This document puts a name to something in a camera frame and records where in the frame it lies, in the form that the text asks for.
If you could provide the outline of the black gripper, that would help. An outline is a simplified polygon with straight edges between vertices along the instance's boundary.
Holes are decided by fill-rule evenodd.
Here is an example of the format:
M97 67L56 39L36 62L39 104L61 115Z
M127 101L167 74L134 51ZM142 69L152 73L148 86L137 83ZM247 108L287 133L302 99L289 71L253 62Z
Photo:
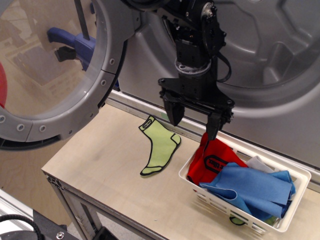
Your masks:
M175 127L184 117L185 108L206 114L206 133L212 141L233 118L235 102L219 90L212 71L200 75L180 73L177 78L160 78L158 84L169 122Z

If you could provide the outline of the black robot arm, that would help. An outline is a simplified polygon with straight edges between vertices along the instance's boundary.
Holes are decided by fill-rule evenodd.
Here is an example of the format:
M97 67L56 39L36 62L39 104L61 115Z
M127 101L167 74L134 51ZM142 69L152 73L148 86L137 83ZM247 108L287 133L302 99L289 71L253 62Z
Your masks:
M166 22L175 42L177 78L160 78L160 97L168 119L177 126L185 108L206 114L208 140L216 138L224 124L233 118L235 102L219 90L217 84L232 75L218 78L218 61L230 67L220 50L226 45L226 33L217 20L212 0L125 0L129 8L151 12Z

